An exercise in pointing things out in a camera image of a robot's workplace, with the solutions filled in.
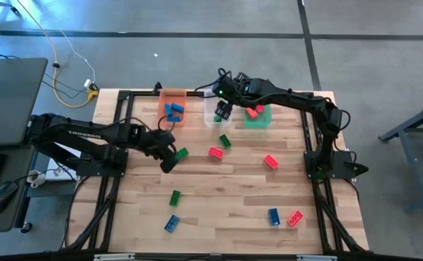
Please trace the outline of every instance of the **gray floor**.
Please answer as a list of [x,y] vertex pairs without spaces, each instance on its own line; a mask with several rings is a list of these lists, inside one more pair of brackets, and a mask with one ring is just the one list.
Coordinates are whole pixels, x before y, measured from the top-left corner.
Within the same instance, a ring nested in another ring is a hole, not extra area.
[[[48,29],[301,33],[295,0],[77,0],[29,1]],[[305,0],[312,33],[423,34],[423,0]],[[37,29],[29,17],[0,9],[0,29]],[[79,88],[91,71],[63,38],[53,38],[62,65],[59,80]],[[312,90],[304,40],[212,38],[71,38],[96,70],[101,88],[187,87],[216,78],[218,67],[269,78],[278,86]],[[322,90],[353,116],[344,130],[350,149],[370,171],[358,178],[370,248],[381,254],[423,258],[423,211],[405,213],[416,189],[398,140],[377,136],[423,107],[423,41],[313,41]],[[0,53],[19,57],[53,54],[45,38],[0,36]],[[74,99],[74,104],[84,97]],[[42,85],[35,113],[54,112],[90,120],[95,102],[68,109]],[[27,220],[32,233],[0,233],[0,254],[55,250],[62,237],[68,198],[34,199]]]

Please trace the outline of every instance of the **red lego brick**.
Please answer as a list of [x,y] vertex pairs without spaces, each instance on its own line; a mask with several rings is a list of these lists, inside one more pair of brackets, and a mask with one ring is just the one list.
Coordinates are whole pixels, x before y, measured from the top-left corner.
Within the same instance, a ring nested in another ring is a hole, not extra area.
[[224,155],[224,153],[220,149],[217,149],[215,147],[211,147],[208,154],[210,156],[217,157],[220,160],[223,158],[223,155]]
[[256,112],[257,113],[262,113],[264,111],[264,106],[263,105],[257,105],[256,106]]
[[287,219],[287,223],[290,226],[295,226],[297,225],[298,221],[300,221],[302,218],[303,214],[297,210],[289,217],[289,219]]
[[279,163],[270,154],[267,154],[266,157],[264,157],[264,162],[266,162],[266,164],[273,170],[277,169],[277,166],[279,166]]
[[247,108],[247,113],[252,119],[254,119],[254,118],[256,118],[256,116],[258,116],[258,113],[252,108]]

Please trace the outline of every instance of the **wooden table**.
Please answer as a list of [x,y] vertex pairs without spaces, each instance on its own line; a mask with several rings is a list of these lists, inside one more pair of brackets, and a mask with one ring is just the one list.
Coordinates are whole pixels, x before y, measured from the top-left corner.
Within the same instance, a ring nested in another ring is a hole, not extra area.
[[[112,122],[118,91],[100,91],[95,123]],[[334,101],[331,91],[315,91],[315,95]],[[136,97],[133,115],[156,128],[157,102],[157,97]],[[170,174],[161,172],[160,162],[129,151],[110,252],[321,253],[313,189],[303,163],[300,112],[273,105],[273,122],[267,129],[244,128],[240,107],[234,107],[233,114],[229,128],[208,128],[203,120],[203,100],[187,98],[185,125],[175,128],[173,135],[176,147],[186,147],[190,155]],[[217,161],[208,156],[208,149],[222,148],[218,140],[222,134],[229,137],[232,148],[225,151],[222,161]],[[342,135],[337,145],[345,147]],[[277,170],[263,163],[267,154],[279,162]],[[70,242],[94,214],[100,181],[98,177],[90,178],[79,189],[70,217]],[[332,180],[332,189],[339,219],[351,236],[368,248],[355,191],[343,180]],[[173,190],[181,192],[177,207],[169,206]],[[274,207],[281,219],[279,226],[271,226],[268,221],[268,209]],[[304,218],[290,227],[287,218],[295,210],[300,210]],[[164,227],[171,215],[179,216],[181,221],[173,233],[168,233]],[[326,220],[329,242],[334,247],[332,227]]]

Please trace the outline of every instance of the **black clamp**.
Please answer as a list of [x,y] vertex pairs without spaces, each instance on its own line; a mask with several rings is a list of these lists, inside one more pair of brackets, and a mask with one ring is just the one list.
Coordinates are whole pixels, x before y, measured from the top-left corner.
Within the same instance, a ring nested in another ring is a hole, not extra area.
[[160,91],[160,89],[162,89],[163,87],[161,86],[160,82],[156,82],[155,87],[153,88],[153,94],[158,94],[158,92]]

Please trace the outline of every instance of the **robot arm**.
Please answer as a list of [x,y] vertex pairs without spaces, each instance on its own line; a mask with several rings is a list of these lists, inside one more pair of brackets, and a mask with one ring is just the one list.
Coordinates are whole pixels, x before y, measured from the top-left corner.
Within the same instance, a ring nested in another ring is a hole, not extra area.
[[[124,175],[127,149],[135,149],[161,160],[160,166],[165,173],[169,173],[178,162],[173,145],[175,138],[170,132],[122,123],[122,120],[101,125],[53,114],[32,115],[28,138],[38,151],[82,176]],[[101,139],[107,144],[94,143],[86,138]],[[58,144],[81,151],[81,157],[76,157]]]
[[323,135],[323,141],[315,152],[305,153],[308,177],[334,178],[336,175],[331,173],[334,168],[337,168],[336,172],[340,171],[337,178],[354,178],[367,171],[367,167],[352,162],[349,152],[334,152],[332,145],[341,131],[342,110],[330,99],[277,88],[269,80],[249,78],[241,72],[234,79],[227,74],[222,75],[215,82],[213,93],[227,101],[220,101],[215,111],[224,119],[229,117],[234,104],[252,108],[259,104],[278,104],[310,112]]

